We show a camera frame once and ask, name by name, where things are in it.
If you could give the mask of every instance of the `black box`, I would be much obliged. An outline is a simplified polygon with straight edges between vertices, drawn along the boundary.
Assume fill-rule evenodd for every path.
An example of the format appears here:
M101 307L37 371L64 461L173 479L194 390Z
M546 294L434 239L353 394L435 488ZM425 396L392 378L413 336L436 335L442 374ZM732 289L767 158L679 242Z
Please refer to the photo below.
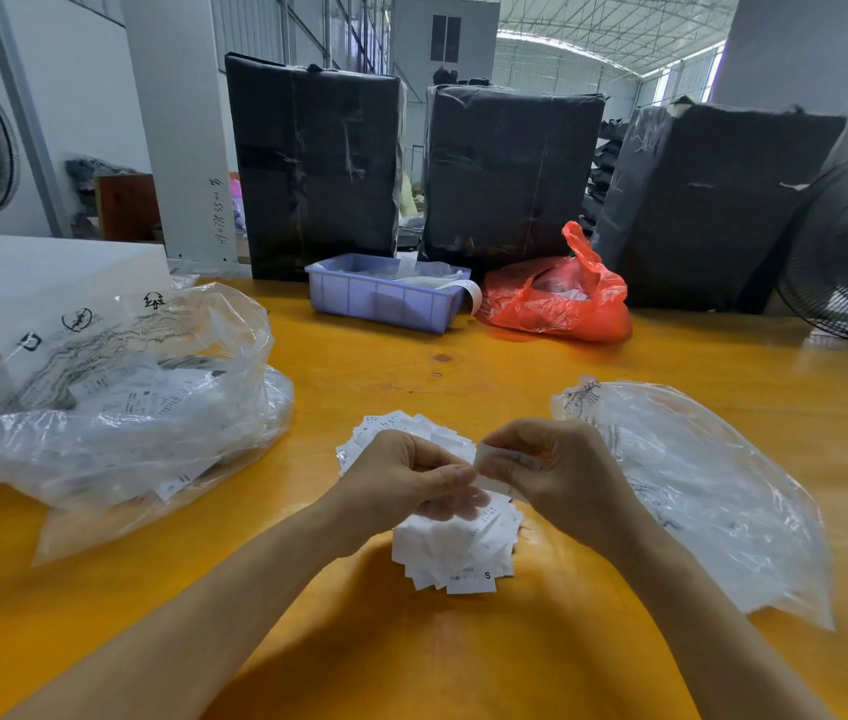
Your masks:
M603 95L494 86L428 91L424 253L476 276L568 253L604 113Z
M335 255L392 256L400 79L234 53L225 68L254 277L307 280L305 266Z
M631 307L728 311L844 129L840 116L641 109L591 244Z

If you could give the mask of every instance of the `forearm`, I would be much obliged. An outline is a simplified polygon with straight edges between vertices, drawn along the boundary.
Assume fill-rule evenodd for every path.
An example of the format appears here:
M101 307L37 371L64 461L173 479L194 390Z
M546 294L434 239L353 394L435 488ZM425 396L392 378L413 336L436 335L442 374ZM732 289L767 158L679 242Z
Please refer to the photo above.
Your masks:
M298 593L340 555L343 525L322 502L300 510L15 707L6 720L199 718Z
M654 520L612 556L644 603L702 720L833 720L718 584Z

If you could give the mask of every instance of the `person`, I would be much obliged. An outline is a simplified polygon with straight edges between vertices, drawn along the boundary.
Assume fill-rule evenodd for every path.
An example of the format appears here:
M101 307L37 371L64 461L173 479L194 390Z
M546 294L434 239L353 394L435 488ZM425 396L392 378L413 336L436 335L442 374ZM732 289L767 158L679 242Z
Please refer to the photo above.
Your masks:
M484 441L543 461L539 471L500 457L477 467L513 485L538 514L621 572L667 641L702 720L834 718L658 525L593 427L519 419ZM382 432L320 499L254 537L4 717L199 718L324 567L413 512L435 520L473 517L487 502L471 487L476 475L429 441Z

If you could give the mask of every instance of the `table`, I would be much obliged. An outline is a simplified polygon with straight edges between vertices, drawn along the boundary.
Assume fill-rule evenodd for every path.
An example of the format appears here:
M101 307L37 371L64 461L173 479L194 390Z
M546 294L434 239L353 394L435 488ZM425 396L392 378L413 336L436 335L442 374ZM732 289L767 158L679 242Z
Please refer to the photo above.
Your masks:
M622 344L490 328L442 336L313 313L297 284L236 282L271 313L290 432L263 459L139 532L29 568L44 509L0 485L0 714L337 479L364 415L421 412L474 440L547 416L578 381L670 384L735 425L815 496L835 562L830 633L772 609L758 629L848 720L848 346L792 318L644 312ZM415 592L381 535L321 573L209 718L697 717L620 576L532 510L497 594Z

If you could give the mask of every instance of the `hand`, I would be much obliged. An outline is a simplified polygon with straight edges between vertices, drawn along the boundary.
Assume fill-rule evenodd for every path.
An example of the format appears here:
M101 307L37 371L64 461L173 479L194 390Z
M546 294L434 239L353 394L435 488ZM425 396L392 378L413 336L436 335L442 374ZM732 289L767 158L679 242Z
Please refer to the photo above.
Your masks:
M374 437L322 498L354 528L352 553L411 513L432 520L477 518L488 495L471 483L477 470L433 442L388 429Z
M654 522L600 433L584 421L518 419L482 441L538 458L544 465L539 471L495 456L476 467L513 485L557 529L605 558L634 530Z

